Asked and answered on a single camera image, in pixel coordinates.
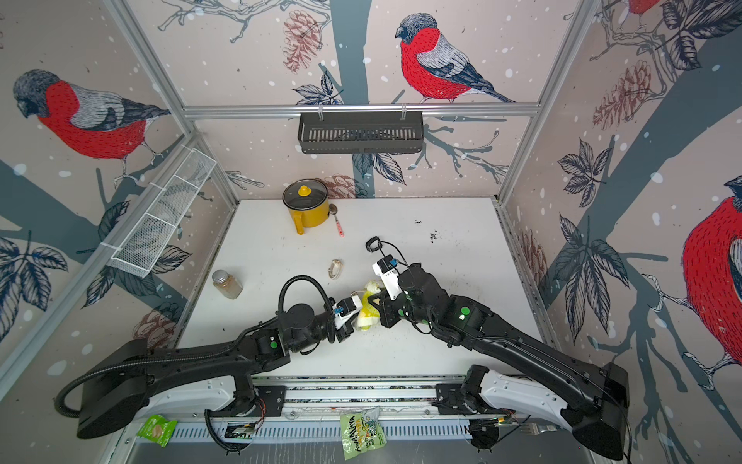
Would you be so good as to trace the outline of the yellow-green white towel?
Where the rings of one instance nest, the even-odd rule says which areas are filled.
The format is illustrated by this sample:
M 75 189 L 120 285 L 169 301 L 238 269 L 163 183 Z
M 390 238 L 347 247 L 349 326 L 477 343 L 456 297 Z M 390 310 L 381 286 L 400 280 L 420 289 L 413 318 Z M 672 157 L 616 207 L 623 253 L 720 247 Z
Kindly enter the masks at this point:
M 367 332 L 380 324 L 381 317 L 378 309 L 371 305 L 371 299 L 384 290 L 382 282 L 371 280 L 365 284 L 361 293 L 361 312 L 356 321 L 356 328 L 361 332 Z

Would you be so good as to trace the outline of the black wrist watch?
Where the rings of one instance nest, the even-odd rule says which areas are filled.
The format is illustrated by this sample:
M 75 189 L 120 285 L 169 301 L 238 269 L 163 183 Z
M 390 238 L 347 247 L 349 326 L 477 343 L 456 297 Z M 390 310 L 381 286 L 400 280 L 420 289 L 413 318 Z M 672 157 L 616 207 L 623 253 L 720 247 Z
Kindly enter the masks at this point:
M 382 247 L 381 239 L 378 236 L 372 237 L 365 243 L 366 250 L 371 253 L 380 251 Z

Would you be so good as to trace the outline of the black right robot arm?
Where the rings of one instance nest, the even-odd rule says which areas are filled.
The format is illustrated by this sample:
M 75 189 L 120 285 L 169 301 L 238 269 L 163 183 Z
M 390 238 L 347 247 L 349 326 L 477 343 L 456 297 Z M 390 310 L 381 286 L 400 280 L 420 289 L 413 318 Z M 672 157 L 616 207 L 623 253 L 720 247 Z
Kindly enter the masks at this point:
M 508 376 L 472 365 L 462 383 L 438 385 L 434 405 L 440 413 L 521 412 L 570 431 L 582 446 L 604 458 L 628 458 L 629 379 L 624 368 L 585 363 L 548 346 L 486 305 L 449 295 L 419 263 L 399 271 L 388 256 L 372 269 L 384 288 L 369 302 L 384 327 L 402 319 L 424 323 L 431 336 L 447 346 L 478 352 L 518 372 Z

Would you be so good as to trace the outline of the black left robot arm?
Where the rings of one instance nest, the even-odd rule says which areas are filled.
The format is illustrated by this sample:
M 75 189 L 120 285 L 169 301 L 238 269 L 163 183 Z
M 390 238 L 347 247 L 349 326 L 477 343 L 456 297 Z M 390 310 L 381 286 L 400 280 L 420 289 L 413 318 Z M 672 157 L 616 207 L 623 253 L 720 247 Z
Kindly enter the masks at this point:
M 274 318 L 212 345 L 155 349 L 131 340 L 63 387 L 54 409 L 77 420 L 78 438 L 99 438 L 129 425 L 158 394 L 230 377 L 235 392 L 223 409 L 233 416 L 247 413 L 263 402 L 254 375 L 288 365 L 294 354 L 307 356 L 323 341 L 342 342 L 361 308 L 357 295 L 336 301 L 311 276 L 294 276 L 279 292 Z

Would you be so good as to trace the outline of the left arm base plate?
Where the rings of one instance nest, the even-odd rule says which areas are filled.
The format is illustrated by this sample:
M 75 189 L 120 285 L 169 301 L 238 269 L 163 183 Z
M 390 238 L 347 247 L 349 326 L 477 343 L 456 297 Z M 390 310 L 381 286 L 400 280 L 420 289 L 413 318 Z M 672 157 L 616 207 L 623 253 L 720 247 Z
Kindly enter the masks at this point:
M 285 396 L 284 386 L 237 388 L 225 406 L 218 409 L 206 409 L 204 413 L 208 418 L 254 418 L 257 420 L 280 417 Z

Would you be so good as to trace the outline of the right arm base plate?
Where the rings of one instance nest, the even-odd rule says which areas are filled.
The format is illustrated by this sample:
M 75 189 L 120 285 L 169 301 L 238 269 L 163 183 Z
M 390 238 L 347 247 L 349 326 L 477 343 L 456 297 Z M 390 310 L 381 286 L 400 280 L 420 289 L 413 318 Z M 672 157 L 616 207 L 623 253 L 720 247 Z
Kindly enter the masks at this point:
M 467 384 L 441 383 L 432 405 L 440 415 L 472 416 L 479 413 L 479 396 Z

